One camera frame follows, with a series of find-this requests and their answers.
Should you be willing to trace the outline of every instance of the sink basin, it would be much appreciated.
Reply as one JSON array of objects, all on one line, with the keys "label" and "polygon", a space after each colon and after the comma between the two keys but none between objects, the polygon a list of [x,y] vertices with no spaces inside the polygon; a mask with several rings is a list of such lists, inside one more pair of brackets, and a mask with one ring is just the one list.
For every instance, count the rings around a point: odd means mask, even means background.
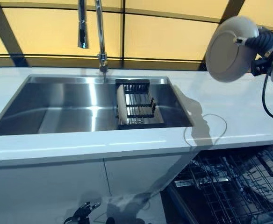
[{"label": "sink basin", "polygon": [[[29,76],[0,115],[0,135],[117,130],[117,78]],[[168,78],[146,79],[165,127],[191,126]]]}]

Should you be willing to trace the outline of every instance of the dish rack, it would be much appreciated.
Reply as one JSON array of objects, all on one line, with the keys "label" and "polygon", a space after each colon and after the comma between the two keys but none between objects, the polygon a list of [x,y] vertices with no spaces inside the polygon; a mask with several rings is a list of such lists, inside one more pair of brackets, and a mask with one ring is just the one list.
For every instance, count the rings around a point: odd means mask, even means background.
[{"label": "dish rack", "polygon": [[116,90],[123,85],[127,110],[127,124],[124,124],[117,108],[119,129],[165,127],[158,103],[150,94],[148,79],[117,79],[115,82]]},{"label": "dish rack", "polygon": [[201,152],[174,183],[178,188],[194,186],[204,195],[212,223],[272,224],[273,147],[253,153],[240,150]]}]

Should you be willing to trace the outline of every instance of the white countertop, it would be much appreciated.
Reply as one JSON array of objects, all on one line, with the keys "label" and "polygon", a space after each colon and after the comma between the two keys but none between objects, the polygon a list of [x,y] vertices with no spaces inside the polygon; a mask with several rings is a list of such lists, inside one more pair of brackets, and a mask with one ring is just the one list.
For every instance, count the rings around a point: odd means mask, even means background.
[{"label": "white countertop", "polygon": [[[30,74],[100,73],[97,69],[0,68],[0,112]],[[220,83],[208,72],[195,71],[109,70],[108,76],[112,75],[168,76],[194,126],[0,136],[0,162],[38,158],[56,161],[63,160],[62,156],[100,159],[273,144],[273,119],[261,103],[264,76],[246,74],[233,83]],[[273,113],[270,81],[266,103]]]}]

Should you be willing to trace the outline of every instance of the faucet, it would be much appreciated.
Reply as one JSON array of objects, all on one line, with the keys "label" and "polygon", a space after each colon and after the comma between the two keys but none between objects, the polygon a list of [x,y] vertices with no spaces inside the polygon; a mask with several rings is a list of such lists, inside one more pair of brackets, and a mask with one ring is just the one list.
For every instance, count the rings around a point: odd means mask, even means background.
[{"label": "faucet", "polygon": [[[98,26],[98,36],[100,44],[100,52],[97,55],[99,59],[99,70],[106,77],[108,71],[108,56],[105,52],[104,45],[104,33],[103,33],[103,20],[102,20],[102,4],[101,0],[95,0],[95,8],[97,14],[97,26]],[[79,37],[78,37],[78,47],[87,49],[89,48],[89,41],[87,35],[86,27],[86,0],[78,0],[78,11],[79,11]]]}]

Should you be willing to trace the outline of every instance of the cabinet door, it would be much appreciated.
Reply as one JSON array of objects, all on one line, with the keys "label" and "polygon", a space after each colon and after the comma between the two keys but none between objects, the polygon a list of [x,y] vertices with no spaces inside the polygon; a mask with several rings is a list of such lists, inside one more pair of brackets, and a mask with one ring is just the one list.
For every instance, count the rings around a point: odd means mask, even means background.
[{"label": "cabinet door", "polygon": [[85,201],[109,196],[103,160],[0,168],[0,224],[63,223]]},{"label": "cabinet door", "polygon": [[112,196],[163,190],[196,153],[105,159]]}]

